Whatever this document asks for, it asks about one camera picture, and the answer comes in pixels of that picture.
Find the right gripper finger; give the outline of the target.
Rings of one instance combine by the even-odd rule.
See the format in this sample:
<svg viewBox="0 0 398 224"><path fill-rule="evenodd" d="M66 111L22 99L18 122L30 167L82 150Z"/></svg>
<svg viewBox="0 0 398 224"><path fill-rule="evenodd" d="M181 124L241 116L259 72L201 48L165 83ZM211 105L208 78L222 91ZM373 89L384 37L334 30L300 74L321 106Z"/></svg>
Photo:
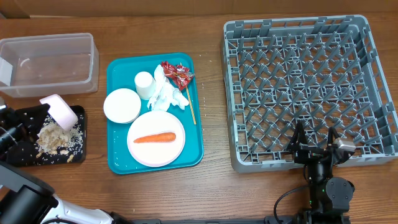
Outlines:
<svg viewBox="0 0 398 224"><path fill-rule="evenodd" d="M338 142L340 140L340 135L337 133L334 127L330 127L328 129L328 138L327 138L327 149L338 149Z"/></svg>
<svg viewBox="0 0 398 224"><path fill-rule="evenodd" d="M298 150L307 150L308 141L305 135L304 126L301 121L297 122L293 136L287 146L287 151L295 152Z"/></svg>

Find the white bowl with food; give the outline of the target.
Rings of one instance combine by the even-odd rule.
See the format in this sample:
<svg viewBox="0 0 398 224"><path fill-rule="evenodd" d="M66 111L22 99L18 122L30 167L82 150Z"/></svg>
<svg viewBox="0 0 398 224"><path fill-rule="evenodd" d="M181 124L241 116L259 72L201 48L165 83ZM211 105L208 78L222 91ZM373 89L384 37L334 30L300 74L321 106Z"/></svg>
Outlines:
<svg viewBox="0 0 398 224"><path fill-rule="evenodd" d="M114 123L131 123L140 115L141 99L134 90L119 88L106 97L103 111Z"/></svg>

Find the orange carrot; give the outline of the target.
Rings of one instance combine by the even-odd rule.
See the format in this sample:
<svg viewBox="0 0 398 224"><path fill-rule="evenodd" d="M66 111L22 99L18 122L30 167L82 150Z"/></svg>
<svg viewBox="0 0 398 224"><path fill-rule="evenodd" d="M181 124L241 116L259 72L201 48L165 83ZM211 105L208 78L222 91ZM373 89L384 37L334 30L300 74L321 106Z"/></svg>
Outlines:
<svg viewBox="0 0 398 224"><path fill-rule="evenodd" d="M153 134L143 136L134 140L134 143L152 143L152 142L173 142L176 139L176 134L173 132Z"/></svg>

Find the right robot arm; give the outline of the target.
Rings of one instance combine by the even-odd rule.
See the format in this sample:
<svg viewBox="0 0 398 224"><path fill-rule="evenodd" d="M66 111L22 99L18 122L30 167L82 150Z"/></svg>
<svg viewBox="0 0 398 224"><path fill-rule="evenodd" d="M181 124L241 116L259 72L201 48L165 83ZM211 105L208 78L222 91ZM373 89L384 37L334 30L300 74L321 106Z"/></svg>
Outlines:
<svg viewBox="0 0 398 224"><path fill-rule="evenodd" d="M353 141L340 137L335 128L328 129L325 148L308 144L304 126L298 122L287 146L294 162L303 164L309 189L310 208L298 212L293 223L349 223L349 211L355 187L352 182L333 175L333 167L354 154Z"/></svg>

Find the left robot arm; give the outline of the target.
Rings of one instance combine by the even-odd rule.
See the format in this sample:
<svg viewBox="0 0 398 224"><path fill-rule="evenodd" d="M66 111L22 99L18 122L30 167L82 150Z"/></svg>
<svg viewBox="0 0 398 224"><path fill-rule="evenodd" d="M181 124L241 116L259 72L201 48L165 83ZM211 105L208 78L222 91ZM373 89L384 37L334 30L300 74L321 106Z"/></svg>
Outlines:
<svg viewBox="0 0 398 224"><path fill-rule="evenodd" d="M38 140L49 109L44 104L14 110L1 100L1 185L9 189L1 199L1 223L131 223L114 212L63 201L49 184L8 162L13 150L31 148Z"/></svg>

